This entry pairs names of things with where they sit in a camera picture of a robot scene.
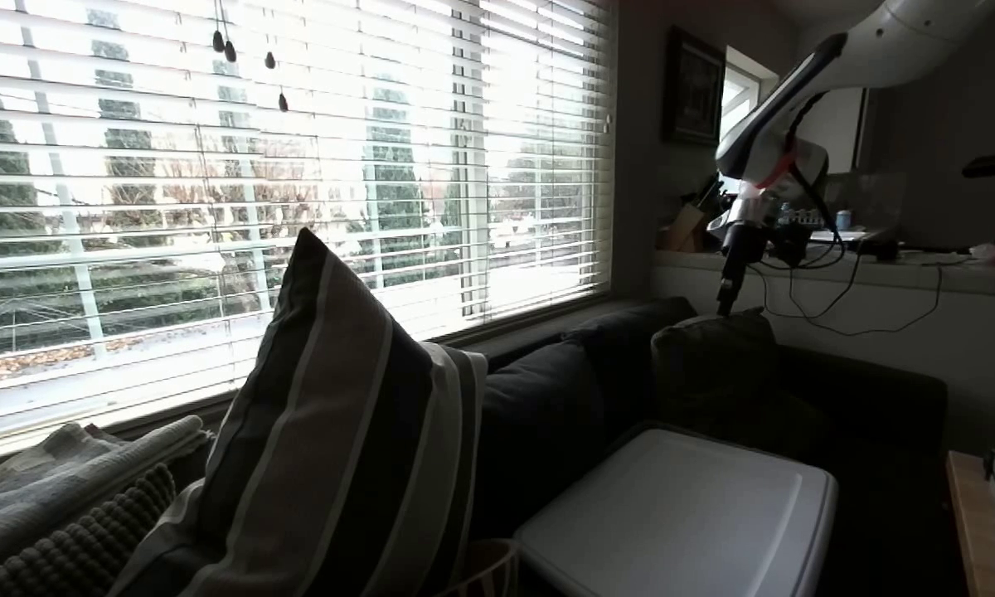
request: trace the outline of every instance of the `cable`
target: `cable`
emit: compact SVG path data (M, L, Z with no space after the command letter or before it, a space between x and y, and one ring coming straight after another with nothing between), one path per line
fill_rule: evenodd
M823 196L812 190L812 182L806 182L806 177L798 174L798 167L796 167L796 155L794 155L794 150L796 150L796 129L798 129L798 122L802 122L802 115L823 100L825 93L815 93L815 95L810 95L798 109L796 109L796 115L794 115L794 122L790 122L790 129L786 129L786 135L781 135L781 155L775 159L775 167L768 170L768 177L763 177L763 182L756 182L760 185L760 192L768 192L766 185L768 182L775 182L775 179L781 179L786 174L794 174L794 179L802 185L802 192L815 202L815 210L823 213L823 221L833 228L833 236L837 236L837 241L839 241L839 255L833 259L833 263L825 263L825 265L837 265L841 255L847 255L847 244L841 244L841 238L839 238L839 231L837 231L837 221L833 221L833 215L829 215L829 210L825 210L825 202L823 202ZM739 286L743 286L743 272L747 272L747 265L753 265L753 263L760 263L763 255L766 255L766 244L774 244L774 255L778 255L781 263L790 263L790 268L796 268L802 259L806 259L806 241L810 241L810 228L806 227L798 227L796 218L790 221L790 227L775 227L766 213L763 213L763 221L760 227L734 227L729 231L725 231L725 265L724 265L724 286L720 286L720 316L729 316L729 310L734 310L734 303L736 303L736 294L739 294Z
M841 250L833 263L818 263L818 259L825 259L833 250L839 250L839 244L825 241L825 252L823 252L823 255L812 255L810 263L798 263L796 268L833 268L833 265L841 263L841 255L847 255L847 250ZM790 272L790 268L794 268L794 265L781 263L781 259L756 263L756 265L774 268L774 272Z
M860 278L860 255L853 263L853 274L841 282L841 287L833 294L833 303L815 316L806 316L806 310L798 304L794 278L796 278L796 268L790 272L790 303L798 310L798 316L802 317L825 317L853 291L853 286Z
M841 334L841 338L899 334L899 331L904 331L904 329L926 321L926 317L937 310L937 303L943 303L943 272L944 272L944 265L935 265L931 303L927 303L917 316L912 316L912 317L904 317L904 321L899 321L899 324L853 329L853 331L849 331L849 329L837 329L837 324L818 321L833 304L825 304L818 316L796 316L796 311L766 310L766 286L763 286L763 310L766 310L766 316L775 316L775 317L802 317L806 324L823 329L823 331L833 331L833 334Z
M798 265L798 268L829 268L829 265L841 263L847 252L849 252L847 241L841 241L841 236L839 236L839 228L837 228L837 218L833 218L833 213L829 213L829 206L825 206L825 199L823 199L823 192L802 177L802 170L798 170L796 159L794 159L794 150L796 150L796 129L798 129L798 122L806 118L806 113L810 113L823 95L825 95L825 93L810 95L810 100L796 109L796 115L794 115L794 122L790 122L790 129L786 129L786 135L781 135L781 155L790 155L790 177L796 179L796 185L802 190L802 196L815 206L815 213L823 215L825 228L833 231L833 241L825 244L825 252L815 255L812 263Z

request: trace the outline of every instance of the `window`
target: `window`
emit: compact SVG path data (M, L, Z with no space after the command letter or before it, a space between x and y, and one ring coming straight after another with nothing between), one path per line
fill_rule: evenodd
M750 115L766 100L766 93L774 93L774 86L775 86L774 70L725 45L720 135L725 135L743 115Z
M420 338L605 291L609 63L601 0L0 0L0 453L239 388L303 227Z

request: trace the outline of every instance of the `armrest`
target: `armrest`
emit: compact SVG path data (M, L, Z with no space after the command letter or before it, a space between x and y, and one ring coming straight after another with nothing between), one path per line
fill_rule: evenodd
M823 409L839 435L943 453L944 381L806 349L778 354L781 388Z

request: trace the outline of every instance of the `black cord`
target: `black cord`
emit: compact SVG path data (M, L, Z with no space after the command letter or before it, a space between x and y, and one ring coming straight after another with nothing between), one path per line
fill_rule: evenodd
M837 263L847 255L847 244L841 244L841 238L839 238L839 231L837 231L837 221L833 221L833 215L829 215L829 210L825 210L818 190L802 177L802 170L796 167L796 155L794 155L794 150L796 150L796 129L798 129L802 115L806 115L823 95L825 95L825 93L815 93L815 95L810 95L810 100L796 109L796 115L794 115L794 122L790 122L790 129L786 129L786 135L781 135L781 163L790 163L794 179L796 179L796 182L802 185L802 192L815 202L815 210L823 213L823 221L833 228L833 238L837 238L837 244L839 244L839 255L837 255L833 263L825 263L825 265L837 265ZM806 250L806 241L810 241L810 228L794 221L786 231L790 231L790 238L768 238L768 241L775 244L775 255L790 263L790 272L794 272L794 268L802 263L802 250ZM753 236L753 241L750 241L750 238L736 241L739 236L729 241L729 255L725 255L725 265L724 265L724 287L720 287L720 316L729 316L729 304L734 304L734 300L739 294L743 268L747 268L750 263L760 263L760 259L766 255L766 236L774 236L774 228L763 231L760 238Z
M823 255L812 255L810 263L798 263L796 268L833 268L837 263L841 263L847 250L837 244L837 241L825 241L825 252ZM763 268L774 268L774 272L790 272L794 265L790 263L760 263Z
M917 311L917 316L912 316L912 317L904 317L904 321L899 321L899 324L886 324L886 329L856 329L856 331L837 329L837 324L818 321L818 317L825 316L825 310L823 310L823 316L812 316L812 317L810 317L810 316L796 316L796 311L778 311L778 310L766 310L766 316L775 316L775 317L802 317L806 324L823 329L823 331L833 331L833 334L841 334L841 338L899 334L899 331L904 331L904 329L926 321L926 317L937 310L937 303L943 303L943 272L944 272L944 265L935 265L935 286L931 286L931 303L927 303L927 310Z
M860 278L860 259L853 263L853 274L841 282L841 287L829 300L829 304L815 316L806 316L806 310L796 300L796 268L790 272L790 303L798 310L802 317L825 317L856 286Z
M798 122L806 118L806 113L810 113L823 95L825 95L825 93L815 93L815 95L810 95L810 100L798 106L798 113L794 115L794 122L790 122L790 129L786 129L781 152L794 152ZM841 263L847 252L849 252L847 241L841 241L841 236L839 236L839 228L837 228L837 218L833 218L833 213L829 213L829 206L825 206L825 199L823 199L823 192L802 177L802 170L796 167L796 159L790 163L790 177L794 177L796 185L806 192L806 199L818 210L823 227L833 231L833 241L825 244L825 252L815 255L812 263L798 265L798 268L833 268L833 265Z

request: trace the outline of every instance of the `desk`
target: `desk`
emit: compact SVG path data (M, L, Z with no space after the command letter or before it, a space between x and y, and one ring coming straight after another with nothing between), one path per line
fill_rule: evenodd
M982 459L947 452L947 485L969 597L995 597L995 486Z

